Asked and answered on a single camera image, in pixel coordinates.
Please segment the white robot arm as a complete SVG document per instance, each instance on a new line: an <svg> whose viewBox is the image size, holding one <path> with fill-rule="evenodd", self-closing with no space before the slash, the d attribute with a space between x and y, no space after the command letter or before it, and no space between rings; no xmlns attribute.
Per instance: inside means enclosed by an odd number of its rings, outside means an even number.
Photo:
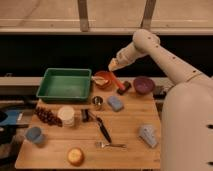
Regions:
<svg viewBox="0 0 213 171"><path fill-rule="evenodd" d="M161 171L213 171L213 79L160 45L145 29L117 52L108 69L150 56L173 83L162 109Z"/></svg>

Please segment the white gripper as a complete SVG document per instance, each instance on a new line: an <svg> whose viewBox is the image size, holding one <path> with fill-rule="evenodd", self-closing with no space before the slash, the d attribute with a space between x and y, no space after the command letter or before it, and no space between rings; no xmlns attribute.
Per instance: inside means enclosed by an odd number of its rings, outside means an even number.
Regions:
<svg viewBox="0 0 213 171"><path fill-rule="evenodd" d="M116 54L116 58L111 59L108 70L113 72L119 68L131 65L140 57L142 57L142 53L135 48L133 43L130 43Z"/></svg>

